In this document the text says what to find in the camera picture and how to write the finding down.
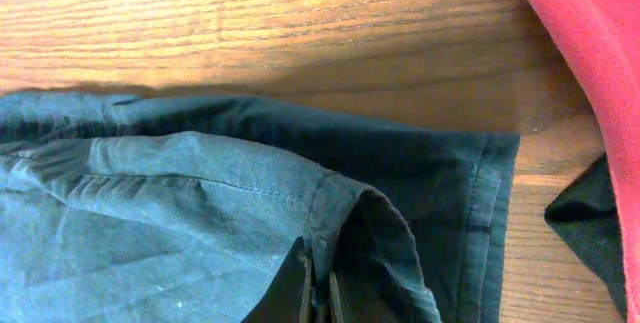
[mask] blue garment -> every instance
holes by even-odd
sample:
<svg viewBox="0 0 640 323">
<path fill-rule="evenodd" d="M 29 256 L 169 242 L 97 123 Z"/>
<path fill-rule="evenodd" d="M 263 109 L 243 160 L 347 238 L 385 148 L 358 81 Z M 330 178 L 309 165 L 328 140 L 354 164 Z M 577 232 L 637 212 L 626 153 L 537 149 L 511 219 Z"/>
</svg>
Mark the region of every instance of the blue garment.
<svg viewBox="0 0 640 323">
<path fill-rule="evenodd" d="M 251 97 L 2 97 L 0 321 L 238 322 L 303 236 L 321 287 L 366 260 L 405 320 L 497 322 L 518 142 Z"/>
</svg>

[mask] dark blue fabric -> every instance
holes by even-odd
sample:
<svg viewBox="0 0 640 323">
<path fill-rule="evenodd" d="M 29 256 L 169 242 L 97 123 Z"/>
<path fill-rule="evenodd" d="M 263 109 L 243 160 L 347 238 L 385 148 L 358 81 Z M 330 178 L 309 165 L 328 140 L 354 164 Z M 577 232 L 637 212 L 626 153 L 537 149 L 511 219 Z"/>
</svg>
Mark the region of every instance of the dark blue fabric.
<svg viewBox="0 0 640 323">
<path fill-rule="evenodd" d="M 237 322 L 304 236 L 321 286 L 370 260 L 408 320 L 496 322 L 518 142 L 251 97 L 2 97 L 0 321 Z M 340 234 L 374 244 L 336 257 Z"/>
</svg>

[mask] brown wood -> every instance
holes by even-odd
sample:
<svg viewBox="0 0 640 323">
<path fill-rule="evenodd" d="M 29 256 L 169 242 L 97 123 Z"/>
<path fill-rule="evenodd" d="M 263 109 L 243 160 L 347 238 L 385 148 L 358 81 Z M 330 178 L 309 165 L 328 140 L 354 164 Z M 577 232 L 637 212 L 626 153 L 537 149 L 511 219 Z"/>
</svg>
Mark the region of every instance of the brown wood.
<svg viewBox="0 0 640 323">
<path fill-rule="evenodd" d="M 245 92 L 519 131 L 502 321 L 621 321 L 542 219 L 603 146 L 526 0 L 0 0 L 0 17 L 0 93 Z"/>
</svg>

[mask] folded fabric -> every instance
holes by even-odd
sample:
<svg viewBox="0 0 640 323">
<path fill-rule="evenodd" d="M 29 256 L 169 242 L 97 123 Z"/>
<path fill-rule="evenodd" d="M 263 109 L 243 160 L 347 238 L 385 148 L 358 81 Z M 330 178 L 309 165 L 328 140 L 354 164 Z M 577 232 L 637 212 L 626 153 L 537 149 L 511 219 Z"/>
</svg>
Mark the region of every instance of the folded fabric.
<svg viewBox="0 0 640 323">
<path fill-rule="evenodd" d="M 0 321 L 237 322 L 303 236 L 318 299 L 353 261 L 403 320 L 497 322 L 518 141 L 250 97 L 2 97 Z"/>
<path fill-rule="evenodd" d="M 620 224 L 605 156 L 547 207 L 544 219 L 602 279 L 618 312 L 626 317 Z"/>
<path fill-rule="evenodd" d="M 640 0 L 529 0 L 604 135 L 622 229 L 628 319 L 640 322 Z"/>
</svg>

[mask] wooden table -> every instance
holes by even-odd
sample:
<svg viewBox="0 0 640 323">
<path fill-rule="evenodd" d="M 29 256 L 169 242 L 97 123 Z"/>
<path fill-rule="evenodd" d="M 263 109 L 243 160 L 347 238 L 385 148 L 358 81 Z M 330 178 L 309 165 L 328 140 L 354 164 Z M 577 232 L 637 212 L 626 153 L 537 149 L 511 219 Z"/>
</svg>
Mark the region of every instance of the wooden table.
<svg viewBox="0 0 640 323">
<path fill-rule="evenodd" d="M 0 17 L 0 93 L 242 92 L 521 132 L 502 321 L 621 321 L 542 218 L 603 146 L 526 0 L 0 0 Z"/>
</svg>

